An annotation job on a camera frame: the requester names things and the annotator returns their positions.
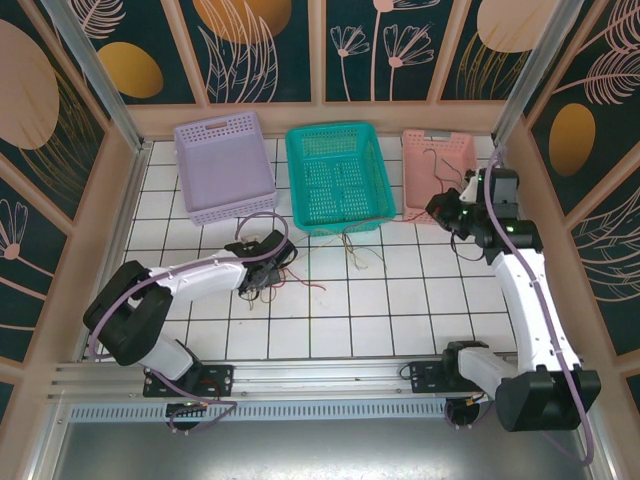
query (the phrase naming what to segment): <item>teal basket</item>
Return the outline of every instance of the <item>teal basket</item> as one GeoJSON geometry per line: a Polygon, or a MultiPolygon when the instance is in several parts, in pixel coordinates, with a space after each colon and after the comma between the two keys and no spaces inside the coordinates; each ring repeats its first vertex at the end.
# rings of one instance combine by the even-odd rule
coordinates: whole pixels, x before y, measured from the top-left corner
{"type": "Polygon", "coordinates": [[[395,216],[372,125],[296,128],[287,133],[286,143],[293,221],[300,230],[331,235],[355,225],[347,233],[361,232],[374,230],[395,216]]]}

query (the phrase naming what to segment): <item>purple basket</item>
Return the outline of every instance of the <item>purple basket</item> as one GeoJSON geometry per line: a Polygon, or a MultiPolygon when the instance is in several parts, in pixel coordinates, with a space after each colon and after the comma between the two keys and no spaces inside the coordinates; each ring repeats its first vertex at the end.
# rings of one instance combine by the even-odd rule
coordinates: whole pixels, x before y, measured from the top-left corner
{"type": "Polygon", "coordinates": [[[274,208],[276,186],[254,112],[176,127],[176,158],[196,225],[274,208]]]}

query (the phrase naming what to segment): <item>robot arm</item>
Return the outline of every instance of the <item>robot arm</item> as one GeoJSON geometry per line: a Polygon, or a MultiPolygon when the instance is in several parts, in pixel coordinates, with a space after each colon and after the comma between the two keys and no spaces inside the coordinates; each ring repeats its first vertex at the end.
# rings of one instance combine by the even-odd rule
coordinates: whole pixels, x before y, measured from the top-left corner
{"type": "MultiPolygon", "coordinates": [[[[523,266],[495,231],[487,214],[482,185],[484,170],[467,175],[469,187],[433,197],[427,212],[452,235],[473,236],[483,249],[507,301],[518,348],[518,365],[493,354],[482,342],[452,342],[443,354],[445,371],[471,380],[495,400],[498,418],[508,431],[571,430],[579,423],[575,408],[551,343],[550,333],[534,289],[523,266]]],[[[492,177],[491,199],[499,223],[507,232],[542,287],[551,312],[560,349],[569,365],[580,396],[588,409],[600,392],[595,371],[582,370],[566,339],[546,281],[542,243],[533,222],[518,220],[517,173],[499,169],[492,177]]]]}
{"type": "MultiPolygon", "coordinates": [[[[213,257],[235,256],[247,258],[247,261],[195,267],[152,283],[133,295],[133,302],[126,302],[116,310],[104,325],[98,340],[118,364],[139,363],[190,391],[198,381],[202,364],[186,346],[161,333],[171,303],[235,289],[241,295],[255,297],[261,290],[280,283],[280,269],[297,255],[291,242],[287,241],[281,250],[266,260],[252,262],[251,257],[273,251],[282,239],[283,235],[274,231],[261,243],[227,245],[213,257]]],[[[123,293],[143,280],[174,268],[146,269],[137,261],[125,263],[91,304],[84,315],[84,324],[93,333],[104,313],[123,293]]]]}

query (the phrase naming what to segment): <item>wire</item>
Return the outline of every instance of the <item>wire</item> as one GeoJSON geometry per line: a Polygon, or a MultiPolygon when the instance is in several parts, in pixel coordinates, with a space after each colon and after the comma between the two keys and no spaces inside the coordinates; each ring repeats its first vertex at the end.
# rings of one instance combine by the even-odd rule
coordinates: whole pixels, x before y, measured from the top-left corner
{"type": "MultiPolygon", "coordinates": [[[[265,260],[267,258],[270,258],[271,256],[273,256],[273,254],[275,254],[275,253],[279,252],[280,250],[282,250],[282,248],[284,248],[284,246],[286,245],[287,240],[289,238],[289,225],[287,224],[287,221],[282,216],[278,215],[277,213],[258,212],[258,213],[254,213],[252,215],[249,215],[242,222],[240,222],[240,224],[238,225],[238,228],[237,228],[236,233],[235,233],[235,239],[236,240],[238,239],[240,231],[241,231],[242,227],[247,223],[247,221],[249,221],[252,218],[264,218],[264,217],[277,218],[278,220],[280,220],[282,222],[282,224],[284,226],[284,235],[282,237],[282,240],[278,244],[278,246],[276,246],[273,250],[271,250],[271,251],[269,251],[267,253],[264,253],[262,255],[257,255],[255,257],[243,257],[243,258],[238,258],[238,257],[223,257],[223,258],[207,257],[207,258],[204,258],[202,260],[190,263],[188,265],[183,265],[182,267],[169,269],[168,271],[166,271],[164,273],[161,273],[159,275],[151,276],[148,279],[143,280],[140,283],[137,283],[136,285],[131,287],[129,290],[127,290],[125,293],[123,293],[107,309],[107,311],[102,315],[102,317],[100,318],[100,320],[96,324],[96,326],[95,326],[95,328],[93,330],[93,333],[91,334],[91,336],[89,338],[89,353],[91,354],[91,356],[94,357],[94,358],[108,358],[108,357],[110,357],[110,355],[100,355],[100,354],[98,354],[98,352],[96,350],[96,347],[97,347],[97,344],[98,344],[98,336],[100,335],[100,332],[102,331],[102,329],[104,328],[106,323],[111,319],[111,317],[115,313],[115,311],[118,308],[120,308],[120,306],[123,303],[128,301],[129,298],[131,297],[131,295],[133,295],[134,293],[138,292],[139,290],[142,290],[143,288],[145,288],[145,287],[147,287],[147,286],[149,286],[152,283],[155,283],[157,281],[164,280],[165,278],[171,278],[174,275],[179,275],[181,273],[188,272],[188,271],[194,270],[196,268],[204,267],[204,266],[207,266],[207,265],[217,265],[217,264],[224,264],[224,263],[243,263],[243,262],[247,262],[247,261],[257,262],[257,261],[260,261],[260,260],[265,260]]],[[[168,380],[160,372],[155,371],[153,369],[150,369],[150,371],[162,383],[164,383],[167,388],[169,388],[170,390],[173,390],[175,393],[177,393],[178,395],[181,395],[182,397],[190,398],[190,399],[195,400],[196,402],[202,403],[202,404],[204,404],[206,406],[208,406],[208,405],[228,405],[229,406],[229,408],[227,408],[224,412],[222,412],[220,415],[218,415],[213,420],[211,420],[209,422],[202,422],[202,423],[198,424],[198,426],[196,426],[193,429],[191,429],[192,433],[200,432],[200,431],[203,431],[203,430],[206,430],[206,429],[209,429],[209,428],[213,427],[220,420],[222,420],[224,417],[229,415],[231,412],[233,412],[238,407],[238,403],[234,402],[234,401],[212,400],[212,399],[207,399],[207,398],[203,398],[203,397],[198,397],[197,395],[193,395],[193,394],[191,394],[191,393],[189,393],[189,392],[187,392],[185,390],[182,390],[180,387],[174,385],[170,380],[168,380]]],[[[172,416],[172,419],[169,422],[170,425],[173,423],[173,418],[175,418],[175,415],[172,416]]],[[[173,433],[183,432],[184,435],[188,435],[189,434],[189,430],[182,431],[182,430],[178,430],[178,429],[173,428],[173,427],[172,427],[172,432],[173,433]]]]}
{"type": "Polygon", "coordinates": [[[591,429],[591,423],[589,422],[589,418],[587,417],[587,412],[584,408],[584,404],[582,403],[582,399],[580,398],[580,394],[578,393],[578,388],[576,387],[576,383],[573,380],[573,376],[571,375],[571,371],[569,370],[569,366],[567,365],[567,361],[564,358],[564,354],[562,352],[562,348],[560,347],[560,341],[558,340],[558,334],[553,325],[553,319],[551,317],[551,312],[549,311],[549,305],[547,304],[547,300],[544,296],[544,292],[542,287],[540,286],[540,282],[536,277],[531,265],[524,258],[522,253],[518,251],[516,246],[513,244],[507,233],[500,225],[498,221],[498,217],[493,209],[493,204],[491,200],[491,173],[493,171],[493,167],[498,163],[500,158],[499,148],[496,148],[491,154],[491,160],[489,162],[489,166],[485,171],[484,178],[484,198],[487,204],[487,213],[489,214],[489,218],[491,219],[491,223],[494,228],[498,232],[498,235],[502,238],[505,245],[509,248],[511,253],[518,259],[522,268],[524,268],[527,276],[530,280],[530,285],[533,287],[536,296],[538,297],[538,302],[540,303],[540,308],[542,310],[542,315],[544,316],[545,323],[547,324],[547,330],[549,331],[549,337],[551,338],[551,345],[556,353],[556,357],[558,359],[558,363],[560,364],[560,368],[562,369],[562,373],[567,381],[567,385],[569,386],[569,391],[571,392],[571,397],[576,405],[576,410],[578,411],[578,415],[580,416],[580,421],[584,428],[584,436],[586,443],[586,452],[585,457],[583,459],[577,458],[573,453],[566,450],[562,445],[560,445],[553,437],[551,437],[546,432],[543,432],[547,440],[552,443],[560,452],[566,455],[569,458],[575,459],[583,466],[591,465],[593,462],[593,457],[595,454],[595,446],[593,439],[593,430],[591,429]]]}
{"type": "Polygon", "coordinates": [[[400,376],[401,379],[403,380],[411,380],[411,377],[405,377],[404,375],[402,375],[402,372],[404,372],[405,368],[409,367],[411,364],[407,363],[404,367],[402,367],[400,370],[398,370],[398,375],[400,376]]]}
{"type": "Polygon", "coordinates": [[[458,253],[458,247],[456,246],[455,236],[456,236],[455,233],[451,234],[451,241],[449,242],[449,245],[451,246],[451,250],[453,250],[453,253],[455,253],[459,258],[462,258],[467,262],[479,262],[484,258],[484,250],[482,251],[482,255],[480,255],[478,258],[468,258],[468,257],[465,257],[464,255],[460,255],[458,253]]]}

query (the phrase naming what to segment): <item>plastic basket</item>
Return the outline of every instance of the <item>plastic basket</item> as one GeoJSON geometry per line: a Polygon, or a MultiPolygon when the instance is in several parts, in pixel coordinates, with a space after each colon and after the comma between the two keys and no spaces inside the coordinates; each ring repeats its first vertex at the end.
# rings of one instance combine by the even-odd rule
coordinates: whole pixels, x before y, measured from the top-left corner
{"type": "MultiPolygon", "coordinates": [[[[436,156],[436,172],[442,180],[445,192],[451,187],[460,191],[456,183],[461,183],[467,170],[476,168],[475,147],[471,135],[451,133],[448,138],[432,140],[430,135],[434,133],[405,130],[402,135],[403,218],[412,219],[416,223],[435,223],[424,209],[433,196],[442,191],[440,181],[434,175],[433,162],[436,156]]],[[[438,132],[437,135],[440,138],[441,135],[447,134],[438,132]]]]}
{"type": "Polygon", "coordinates": [[[328,235],[355,225],[348,230],[353,233],[374,230],[395,216],[372,125],[296,128],[287,133],[286,143],[293,220],[299,229],[310,235],[328,235]],[[359,225],[374,218],[377,220],[359,225]]]}
{"type": "Polygon", "coordinates": [[[276,186],[255,113],[174,130],[184,203],[196,225],[271,210],[276,186]]]}

